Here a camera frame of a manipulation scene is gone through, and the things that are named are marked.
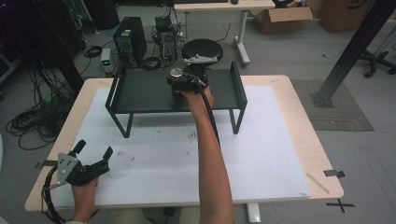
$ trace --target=cardboard box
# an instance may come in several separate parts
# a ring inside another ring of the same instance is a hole
[[[375,1],[328,0],[319,24],[329,33],[355,31]]]
[[[323,15],[327,0],[306,0],[305,3],[311,8],[312,16],[320,18]]]
[[[309,7],[266,9],[253,19],[264,34],[299,31],[307,20],[313,20]]]

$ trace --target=office chair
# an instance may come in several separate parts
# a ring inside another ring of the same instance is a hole
[[[379,45],[378,49],[374,53],[371,53],[366,49],[359,57],[360,60],[366,60],[370,63],[370,72],[364,74],[365,77],[369,78],[373,76],[373,74],[376,72],[376,66],[378,63],[389,67],[388,73],[390,75],[396,74],[396,64],[385,60],[385,57],[389,54],[389,52],[383,51],[395,35],[396,27],[393,28],[387,38],[385,38],[385,40]]]
[[[216,57],[218,62],[222,59],[223,56],[223,49],[221,45],[210,39],[194,39],[187,42],[183,49],[181,50],[181,55],[184,59],[190,59],[195,57],[196,55],[213,58]],[[213,63],[203,63],[205,67],[212,65],[217,62]]]

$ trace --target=chair wheel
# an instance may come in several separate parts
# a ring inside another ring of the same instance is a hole
[[[366,74],[364,74],[365,77],[369,78],[372,77],[374,73],[372,72],[367,72]]]
[[[395,75],[395,74],[396,74],[396,68],[390,68],[390,69],[388,70],[388,74],[390,74],[390,75]]]

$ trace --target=forearm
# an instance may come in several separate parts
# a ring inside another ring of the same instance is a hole
[[[224,159],[209,117],[196,119],[201,223],[233,223],[233,200]]]

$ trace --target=metal pole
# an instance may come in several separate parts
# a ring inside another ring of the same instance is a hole
[[[311,100],[317,107],[333,107],[332,97],[356,61],[367,49],[375,36],[387,22],[396,8],[395,0],[376,0],[361,27],[353,35],[340,59],[318,92],[311,93]]]

